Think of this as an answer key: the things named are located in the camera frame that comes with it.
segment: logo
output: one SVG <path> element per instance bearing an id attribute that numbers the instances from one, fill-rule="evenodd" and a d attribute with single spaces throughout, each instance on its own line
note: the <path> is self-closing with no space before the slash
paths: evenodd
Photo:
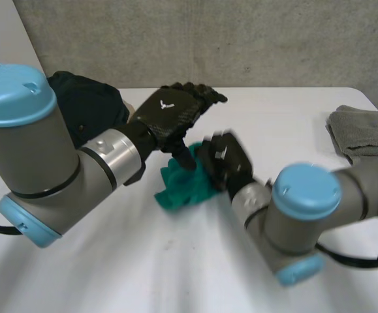
<path id="1" fill-rule="evenodd" d="M 161 104 L 161 109 L 168 109 L 168 108 L 172 108 L 174 106 L 174 104 L 164 104 L 162 100 L 160 100 L 160 104 Z"/>

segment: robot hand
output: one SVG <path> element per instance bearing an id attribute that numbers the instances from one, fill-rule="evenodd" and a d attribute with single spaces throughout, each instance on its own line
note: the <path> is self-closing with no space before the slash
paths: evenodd
<path id="1" fill-rule="evenodd" d="M 231 132 L 205 139 L 197 149 L 197 156 L 214 187 L 218 190 L 227 189 L 231 198 L 243 186 L 254 181 L 248 156 Z"/>
<path id="2" fill-rule="evenodd" d="M 187 130 L 210 106 L 227 100 L 224 95 L 205 85 L 175 83 L 154 92 L 137 109 L 130 125 L 144 125 L 154 140 L 151 148 L 171 153 L 181 167 L 194 170 L 196 162 L 185 146 L 183 138 Z"/>

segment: concrete wall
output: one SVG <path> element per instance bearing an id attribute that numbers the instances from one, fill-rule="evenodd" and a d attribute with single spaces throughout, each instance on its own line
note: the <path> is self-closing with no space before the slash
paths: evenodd
<path id="1" fill-rule="evenodd" d="M 47 74 L 116 87 L 349 86 L 378 107 L 378 0 L 14 3 Z"/>

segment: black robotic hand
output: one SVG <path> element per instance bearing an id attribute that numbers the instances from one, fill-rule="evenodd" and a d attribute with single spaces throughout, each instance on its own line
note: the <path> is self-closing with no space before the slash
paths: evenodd
<path id="1" fill-rule="evenodd" d="M 231 133 L 216 134 L 197 149 L 197 157 L 214 187 L 228 190 L 231 199 L 245 185 L 252 183 L 253 167 L 239 141 Z"/>
<path id="2" fill-rule="evenodd" d="M 118 127 L 135 145 L 142 162 L 153 150 L 171 153 L 180 166 L 194 170 L 196 162 L 183 138 L 197 119 L 217 102 L 228 99 L 205 85 L 163 86 L 154 92 L 132 116 L 128 125 Z M 145 165 L 126 185 L 140 179 Z"/>

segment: teal cloth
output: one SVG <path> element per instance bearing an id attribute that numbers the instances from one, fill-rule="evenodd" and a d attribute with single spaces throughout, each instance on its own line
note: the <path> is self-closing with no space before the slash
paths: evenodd
<path id="1" fill-rule="evenodd" d="M 184 205 L 194 205 L 210 199 L 218 193 L 210 183 L 199 159 L 195 157 L 195 148 L 202 145 L 194 143 L 189 147 L 196 160 L 196 170 L 187 171 L 180 167 L 174 158 L 168 161 L 166 168 L 161 168 L 165 190 L 155 195 L 158 204 L 167 211 L 176 211 Z"/>

